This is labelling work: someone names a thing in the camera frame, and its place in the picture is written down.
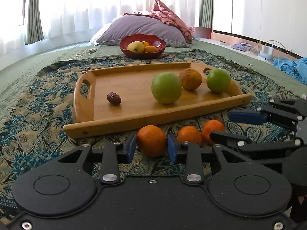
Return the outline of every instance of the paisley blanket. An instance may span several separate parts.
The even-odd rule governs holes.
[[[73,92],[76,81],[84,70],[154,62],[203,62],[226,69],[231,77],[240,82],[245,93],[253,94],[249,107],[256,108],[271,97],[295,97],[290,91],[278,86],[273,80],[220,56],[203,50],[165,53],[157,60],[136,61],[125,56],[107,56],[94,59],[61,61],[37,73],[32,85],[23,93],[18,104],[5,120],[0,122],[0,219],[12,220],[18,213],[11,193],[13,182],[21,174],[55,158],[80,144],[89,143],[102,148],[107,141],[124,141],[131,132],[74,140],[62,130],[72,123]],[[198,118],[180,120],[161,125],[165,132],[177,134],[185,125],[201,129],[204,122],[222,118],[229,132],[248,135],[257,143],[289,138],[289,132],[270,123],[248,125],[230,122],[228,112],[223,111]],[[136,151],[130,165],[120,165],[122,177],[126,174],[163,175],[183,173],[184,165],[172,165],[165,154],[150,159]],[[204,164],[204,172],[210,178],[210,166]],[[93,176],[99,174],[99,165]]]

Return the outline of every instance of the fruit bowl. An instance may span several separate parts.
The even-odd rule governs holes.
[[[127,46],[134,41],[147,41],[151,46],[155,46],[158,51],[147,52],[147,53],[134,53],[132,51],[127,50]],[[120,50],[125,54],[125,56],[140,59],[140,60],[150,60],[156,59],[159,55],[161,55],[166,47],[165,41],[160,39],[155,35],[146,35],[146,34],[135,34],[130,36],[125,36],[119,43]]]

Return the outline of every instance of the pink blanket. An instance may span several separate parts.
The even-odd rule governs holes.
[[[154,1],[153,7],[149,12],[141,11],[135,13],[124,13],[124,16],[126,15],[148,16],[161,20],[163,23],[169,26],[177,27],[181,31],[187,43],[192,42],[193,34],[195,33],[195,28],[187,27],[187,25],[185,25],[185,23],[160,0]]]

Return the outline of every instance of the white pillow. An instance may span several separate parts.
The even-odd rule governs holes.
[[[97,43],[96,40],[98,40],[104,34],[104,32],[108,30],[110,25],[111,25],[111,23],[104,25],[96,34],[94,34],[92,39],[90,40],[89,46],[90,45],[93,45],[93,46],[98,45],[99,43]]]

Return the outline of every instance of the cable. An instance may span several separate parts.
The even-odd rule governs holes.
[[[85,49],[82,53],[77,53],[76,54],[76,57],[74,57],[74,58],[69,58],[69,60],[76,60],[76,59],[78,59],[78,58],[81,58],[82,56],[84,56],[86,53],[88,54],[88,55],[91,55],[92,53],[95,53],[95,52],[97,52],[98,51],[98,49],[97,48],[91,48],[91,49]]]
[[[285,48],[285,46],[284,46],[283,44],[281,44],[281,43],[280,43],[280,42],[278,42],[278,41],[275,41],[275,42],[277,42],[277,43],[279,43],[280,45],[282,45],[282,46],[283,46],[283,48],[286,50],[287,54],[289,55],[288,50]]]
[[[276,45],[275,42],[272,44],[272,47],[274,46],[274,44],[277,47],[277,59],[278,59],[278,62],[279,62],[279,48],[278,48],[278,46]]]

